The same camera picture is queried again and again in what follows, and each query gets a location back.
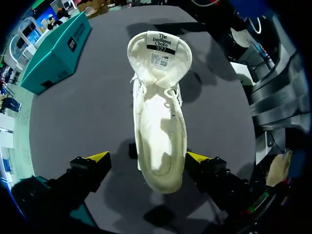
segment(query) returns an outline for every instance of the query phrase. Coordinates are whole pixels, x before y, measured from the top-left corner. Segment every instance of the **person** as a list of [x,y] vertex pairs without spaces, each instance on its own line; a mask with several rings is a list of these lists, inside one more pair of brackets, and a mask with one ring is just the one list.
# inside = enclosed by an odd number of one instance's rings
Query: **person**
[[8,97],[8,95],[0,94],[0,109],[1,112],[4,111],[5,108],[8,108],[15,112],[20,112],[21,103],[18,103],[14,98]]
[[65,10],[64,7],[63,7],[63,8],[59,8],[59,9],[58,9],[58,13],[57,13],[57,18],[58,18],[58,19],[61,19],[62,17],[67,17],[67,18],[69,18],[69,19],[70,19],[70,17],[71,17],[71,15],[69,15],[69,14],[67,13],[67,11]]
[[48,20],[48,29],[49,30],[51,30],[51,29],[53,29],[53,27],[55,26],[55,25],[58,25],[58,26],[60,26],[61,24],[62,24],[62,21],[60,21],[60,20],[55,20],[55,18],[53,17],[53,15],[52,14],[49,14],[49,20]]

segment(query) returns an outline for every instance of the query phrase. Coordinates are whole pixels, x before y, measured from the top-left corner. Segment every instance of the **shoe insole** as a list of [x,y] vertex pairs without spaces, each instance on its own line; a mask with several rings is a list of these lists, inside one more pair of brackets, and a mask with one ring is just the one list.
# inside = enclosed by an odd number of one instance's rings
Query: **shoe insole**
[[164,95],[164,89],[157,85],[147,86],[140,118],[140,135],[144,160],[150,164],[153,175],[168,174],[172,163],[181,156],[181,128],[172,100]]

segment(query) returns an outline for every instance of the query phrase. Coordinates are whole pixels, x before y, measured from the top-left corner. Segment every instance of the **shoelace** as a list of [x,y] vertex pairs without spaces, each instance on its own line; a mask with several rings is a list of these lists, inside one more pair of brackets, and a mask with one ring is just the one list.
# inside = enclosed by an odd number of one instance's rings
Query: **shoelace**
[[[140,82],[140,87],[143,88],[143,95],[145,95],[146,92],[147,92],[146,84],[145,84],[142,80],[140,80],[137,76],[134,76],[134,77],[130,80],[130,83],[133,82],[133,81],[135,81],[135,80],[138,80],[138,81]],[[169,88],[169,89],[165,89],[164,94],[165,94],[165,96],[167,96],[168,98],[171,98],[171,99],[176,98],[176,99],[178,100],[178,102],[179,102],[179,105],[182,106],[182,100],[178,98],[178,96],[179,96],[179,90],[178,90],[177,86],[171,87],[171,88]]]

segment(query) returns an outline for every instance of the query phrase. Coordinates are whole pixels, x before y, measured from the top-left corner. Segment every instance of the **display screen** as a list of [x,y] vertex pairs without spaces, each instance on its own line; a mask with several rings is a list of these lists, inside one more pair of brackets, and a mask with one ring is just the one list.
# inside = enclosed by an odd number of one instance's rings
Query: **display screen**
[[23,34],[25,35],[25,37],[28,37],[33,30],[36,28],[34,23],[29,24],[24,30],[23,30]]
[[25,43],[26,43],[26,42],[25,42],[22,38],[20,38],[20,39],[18,40],[18,42],[16,43],[16,46],[17,46],[19,49],[21,49]]
[[36,41],[40,38],[40,33],[37,31],[37,29],[33,30],[27,37],[30,43],[33,45],[36,43]]
[[55,20],[58,19],[57,16],[56,16],[56,14],[55,14],[55,12],[54,12],[54,10],[53,10],[52,7],[50,6],[50,7],[47,8],[47,10],[46,10],[41,16],[39,16],[39,17],[36,19],[36,22],[37,22],[37,24],[39,25],[39,27],[42,27],[41,21],[42,21],[43,19],[49,20],[49,14],[52,14],[53,17],[55,18]]

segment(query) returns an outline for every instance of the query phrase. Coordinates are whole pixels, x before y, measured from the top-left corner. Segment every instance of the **gray surface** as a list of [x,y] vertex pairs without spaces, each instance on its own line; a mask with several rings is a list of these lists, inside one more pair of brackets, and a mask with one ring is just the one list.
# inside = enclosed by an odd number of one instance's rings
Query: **gray surface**
[[[56,178],[77,156],[109,150],[112,169],[86,204],[97,224],[117,233],[201,233],[224,217],[201,195],[185,173],[182,188],[169,195],[153,192],[128,156],[134,143],[133,70],[127,60],[129,40],[146,30],[181,36],[193,53],[189,73],[180,82],[188,148],[219,156],[231,170],[249,178],[255,138],[242,86],[221,49],[180,8],[147,6],[111,12],[90,20],[93,27],[76,73],[34,97],[30,144],[36,175]],[[175,219],[157,228],[143,216],[163,205]],[[163,212],[149,214],[160,220]]]

